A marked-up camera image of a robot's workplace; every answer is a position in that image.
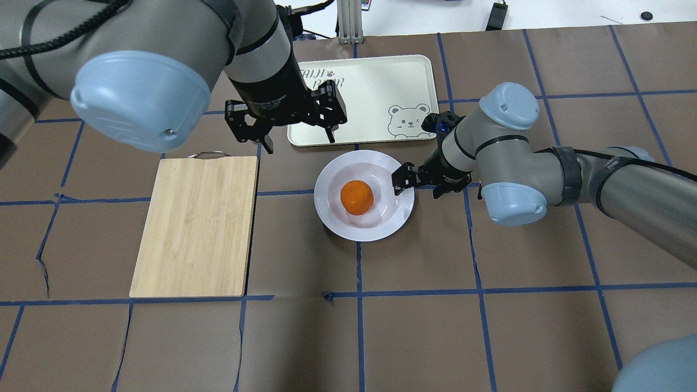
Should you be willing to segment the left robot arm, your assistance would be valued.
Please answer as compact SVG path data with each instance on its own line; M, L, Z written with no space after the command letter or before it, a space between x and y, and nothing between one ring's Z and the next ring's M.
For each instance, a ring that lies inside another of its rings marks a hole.
M238 142L273 152L274 127L347 122L334 81L307 87L294 10L273 1L3 1L2 165L51 99L104 136L154 153L178 149L225 74Z

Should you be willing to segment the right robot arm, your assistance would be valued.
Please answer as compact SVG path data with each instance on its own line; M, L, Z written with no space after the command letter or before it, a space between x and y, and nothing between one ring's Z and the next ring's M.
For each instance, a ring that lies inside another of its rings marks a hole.
M392 173L394 194L425 185L434 187L434 198L458 193L476 171L488 215L498 225L535 223L552 206L592 204L695 268L695 175L630 146L533 151L525 133L539 111L526 87L505 82L466 116L426 115L421 129L436 134L437 147L421 166L404 163Z

